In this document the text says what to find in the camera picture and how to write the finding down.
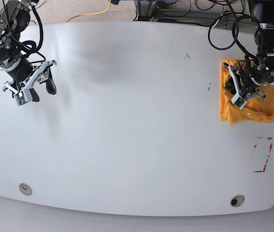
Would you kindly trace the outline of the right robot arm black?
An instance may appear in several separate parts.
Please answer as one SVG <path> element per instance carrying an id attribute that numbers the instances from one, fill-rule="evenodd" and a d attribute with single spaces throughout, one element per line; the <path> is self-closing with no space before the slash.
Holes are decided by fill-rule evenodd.
<path id="1" fill-rule="evenodd" d="M 39 102 L 34 84 L 45 84 L 48 94 L 57 93 L 51 67 L 55 60 L 47 61 L 39 51 L 43 45 L 44 31 L 37 13 L 36 0 L 9 0 L 3 3 L 0 12 L 0 69 L 11 81 L 5 82 L 3 91 L 11 91 L 17 105 Z M 30 23 L 30 13 L 36 17 L 39 26 L 39 42 L 20 41 L 20 34 Z"/>

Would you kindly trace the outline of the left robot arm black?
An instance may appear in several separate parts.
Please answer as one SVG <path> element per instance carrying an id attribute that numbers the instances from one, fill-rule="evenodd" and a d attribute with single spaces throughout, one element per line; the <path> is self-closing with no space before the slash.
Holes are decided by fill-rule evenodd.
<path id="1" fill-rule="evenodd" d="M 244 67 L 223 64 L 230 74 L 225 89 L 233 96 L 245 100 L 264 97 L 265 94 L 259 87 L 274 85 L 274 0 L 250 0 L 248 6 L 249 14 L 237 16 L 232 26 L 234 43 L 245 54 L 239 62 Z M 249 19 L 257 25 L 254 34 L 257 45 L 255 55 L 248 52 L 238 40 L 239 23 L 243 19 Z"/>

